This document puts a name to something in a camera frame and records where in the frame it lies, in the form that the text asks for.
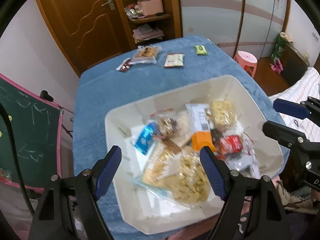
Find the red snack packet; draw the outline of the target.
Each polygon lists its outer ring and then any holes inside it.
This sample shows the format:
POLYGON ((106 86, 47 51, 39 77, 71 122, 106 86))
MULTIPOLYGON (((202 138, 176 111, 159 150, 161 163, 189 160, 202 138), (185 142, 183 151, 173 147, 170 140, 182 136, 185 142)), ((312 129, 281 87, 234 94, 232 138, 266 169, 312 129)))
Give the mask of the red snack packet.
POLYGON ((239 135, 221 137, 214 143, 217 159, 226 160, 229 156, 242 152, 244 150, 244 143, 244 138, 239 135))

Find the puffed corn snack bag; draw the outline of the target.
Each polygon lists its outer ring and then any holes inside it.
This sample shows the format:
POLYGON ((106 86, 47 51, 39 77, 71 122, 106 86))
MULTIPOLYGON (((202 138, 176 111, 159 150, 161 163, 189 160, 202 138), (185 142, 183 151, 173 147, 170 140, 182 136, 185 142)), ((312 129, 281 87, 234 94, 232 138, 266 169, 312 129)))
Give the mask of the puffed corn snack bag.
POLYGON ((183 205, 207 201, 210 185, 199 152, 185 146, 175 164, 174 174, 164 179, 164 187, 170 192, 170 197, 183 205))

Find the white orange snack packet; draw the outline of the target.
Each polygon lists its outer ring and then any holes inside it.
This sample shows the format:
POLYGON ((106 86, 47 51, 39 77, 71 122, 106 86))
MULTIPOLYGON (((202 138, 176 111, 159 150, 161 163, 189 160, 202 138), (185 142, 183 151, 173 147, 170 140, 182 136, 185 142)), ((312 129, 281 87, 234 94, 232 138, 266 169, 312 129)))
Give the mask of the white orange snack packet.
POLYGON ((205 103, 186 103, 185 107, 189 115, 193 150, 199 152, 201 148, 208 146, 213 152, 216 152, 206 115, 208 105, 205 103))

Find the small red white packet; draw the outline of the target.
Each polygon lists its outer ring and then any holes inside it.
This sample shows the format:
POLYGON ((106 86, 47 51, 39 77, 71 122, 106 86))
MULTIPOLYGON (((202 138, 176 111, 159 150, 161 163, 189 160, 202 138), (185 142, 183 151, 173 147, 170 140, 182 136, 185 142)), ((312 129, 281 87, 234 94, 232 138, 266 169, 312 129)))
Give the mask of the small red white packet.
POLYGON ((116 70, 119 72, 127 72, 131 67, 131 58, 125 59, 117 68, 116 70))

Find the green snack packet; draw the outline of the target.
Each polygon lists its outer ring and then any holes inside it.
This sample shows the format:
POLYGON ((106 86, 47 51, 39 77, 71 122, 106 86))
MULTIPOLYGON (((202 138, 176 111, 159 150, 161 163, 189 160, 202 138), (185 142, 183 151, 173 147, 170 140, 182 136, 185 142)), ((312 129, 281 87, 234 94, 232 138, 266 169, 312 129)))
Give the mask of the green snack packet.
POLYGON ((206 51, 205 46, 202 45, 196 45, 195 46, 195 51, 197 55, 207 55, 208 52, 206 51))

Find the Lipo white red packet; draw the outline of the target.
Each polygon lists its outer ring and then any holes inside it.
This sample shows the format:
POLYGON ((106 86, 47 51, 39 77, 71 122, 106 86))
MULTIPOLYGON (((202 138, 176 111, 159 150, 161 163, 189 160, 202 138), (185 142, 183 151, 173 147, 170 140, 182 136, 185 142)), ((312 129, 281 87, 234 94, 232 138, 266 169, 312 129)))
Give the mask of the Lipo white red packet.
POLYGON ((164 63, 164 68, 175 68, 184 66, 183 53, 167 53, 167 58, 164 63))

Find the clear bag brown crackers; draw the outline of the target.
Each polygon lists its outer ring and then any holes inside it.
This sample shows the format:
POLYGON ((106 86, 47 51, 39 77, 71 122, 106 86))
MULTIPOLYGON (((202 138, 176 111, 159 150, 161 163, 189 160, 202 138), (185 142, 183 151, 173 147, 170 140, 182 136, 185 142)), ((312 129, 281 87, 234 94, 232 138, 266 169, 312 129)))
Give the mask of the clear bag brown crackers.
POLYGON ((161 46, 139 47, 136 53, 131 57, 130 64, 156 64, 157 56, 161 50, 161 46))

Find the checked white bed sheet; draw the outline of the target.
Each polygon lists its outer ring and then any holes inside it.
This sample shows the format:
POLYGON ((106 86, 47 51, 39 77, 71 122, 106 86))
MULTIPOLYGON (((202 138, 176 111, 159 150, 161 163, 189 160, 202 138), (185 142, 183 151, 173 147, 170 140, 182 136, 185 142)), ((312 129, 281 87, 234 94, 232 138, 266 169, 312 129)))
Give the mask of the checked white bed sheet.
MULTIPOLYGON (((300 103, 306 101, 308 96, 319 99, 319 73, 309 67, 305 74, 293 86, 285 91, 269 96, 269 99, 274 102, 277 98, 287 101, 300 103)), ((285 125, 303 132, 311 142, 319 142, 320 129, 309 119, 298 119, 292 116, 280 113, 280 116, 285 122, 285 125)))

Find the white crumpled wrapper packet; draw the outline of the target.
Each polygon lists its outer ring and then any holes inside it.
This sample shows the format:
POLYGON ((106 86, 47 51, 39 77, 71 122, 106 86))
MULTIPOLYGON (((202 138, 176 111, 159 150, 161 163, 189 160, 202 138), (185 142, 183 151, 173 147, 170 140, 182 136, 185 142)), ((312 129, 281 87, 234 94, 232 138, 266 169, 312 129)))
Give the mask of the white crumpled wrapper packet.
POLYGON ((236 170, 244 176, 260 179, 260 168, 255 155, 247 153, 237 153, 225 159, 225 163, 230 170, 236 170))

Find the white plastic bin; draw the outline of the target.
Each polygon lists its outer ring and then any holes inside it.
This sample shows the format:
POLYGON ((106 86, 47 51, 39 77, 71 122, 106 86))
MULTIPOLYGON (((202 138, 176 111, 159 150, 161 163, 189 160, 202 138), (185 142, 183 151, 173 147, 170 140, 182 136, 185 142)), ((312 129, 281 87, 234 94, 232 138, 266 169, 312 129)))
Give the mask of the white plastic bin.
POLYGON ((265 121, 230 75, 109 111, 107 145, 122 152, 113 184, 124 222, 147 235, 179 229, 221 211, 225 176, 276 176, 284 155, 263 134, 265 121))

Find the square cracker packet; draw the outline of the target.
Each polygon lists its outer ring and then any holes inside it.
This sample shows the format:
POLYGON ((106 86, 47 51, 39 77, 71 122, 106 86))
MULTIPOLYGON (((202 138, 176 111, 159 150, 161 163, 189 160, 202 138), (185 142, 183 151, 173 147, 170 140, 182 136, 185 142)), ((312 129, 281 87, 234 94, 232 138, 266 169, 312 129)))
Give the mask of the square cracker packet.
POLYGON ((215 127, 229 127, 235 123, 233 104, 230 101, 212 101, 209 104, 212 121, 215 127))

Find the green bag on cabinet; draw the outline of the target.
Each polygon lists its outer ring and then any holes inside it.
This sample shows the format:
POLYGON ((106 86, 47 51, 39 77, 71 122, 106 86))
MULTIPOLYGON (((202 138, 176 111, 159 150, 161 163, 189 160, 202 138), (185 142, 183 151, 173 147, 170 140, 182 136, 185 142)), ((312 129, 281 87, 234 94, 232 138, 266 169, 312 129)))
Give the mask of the green bag on cabinet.
POLYGON ((280 32, 276 37, 274 42, 274 47, 272 49, 271 61, 275 62, 277 59, 280 59, 284 48, 287 44, 293 44, 293 39, 286 32, 280 32))

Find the folded pink cloth stack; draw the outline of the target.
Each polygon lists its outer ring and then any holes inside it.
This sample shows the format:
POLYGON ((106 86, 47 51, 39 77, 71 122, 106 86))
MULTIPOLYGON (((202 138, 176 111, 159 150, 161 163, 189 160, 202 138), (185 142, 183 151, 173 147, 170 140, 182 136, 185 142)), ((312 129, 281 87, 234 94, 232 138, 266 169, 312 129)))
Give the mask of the folded pink cloth stack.
POLYGON ((133 39, 136 44, 153 39, 162 39, 163 37, 164 33, 161 29, 153 29, 148 24, 139 26, 137 29, 133 30, 133 39))

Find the pink basket on shelf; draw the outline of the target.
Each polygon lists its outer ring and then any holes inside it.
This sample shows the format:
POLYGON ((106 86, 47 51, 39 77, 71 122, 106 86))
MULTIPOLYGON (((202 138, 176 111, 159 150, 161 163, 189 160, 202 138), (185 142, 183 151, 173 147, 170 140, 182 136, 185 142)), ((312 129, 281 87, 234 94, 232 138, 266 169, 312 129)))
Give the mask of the pink basket on shelf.
POLYGON ((137 5, 146 17, 164 12, 162 0, 137 0, 137 5))

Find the green chalkboard pink frame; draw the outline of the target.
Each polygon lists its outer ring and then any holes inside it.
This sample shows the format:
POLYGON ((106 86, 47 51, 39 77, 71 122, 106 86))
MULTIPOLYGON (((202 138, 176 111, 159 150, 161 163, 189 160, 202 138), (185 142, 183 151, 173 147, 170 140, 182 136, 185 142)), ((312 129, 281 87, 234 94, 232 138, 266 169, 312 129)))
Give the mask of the green chalkboard pink frame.
POLYGON ((1 75, 1 104, 12 125, 25 187, 41 193, 52 175, 62 174, 63 111, 4 75, 1 75))

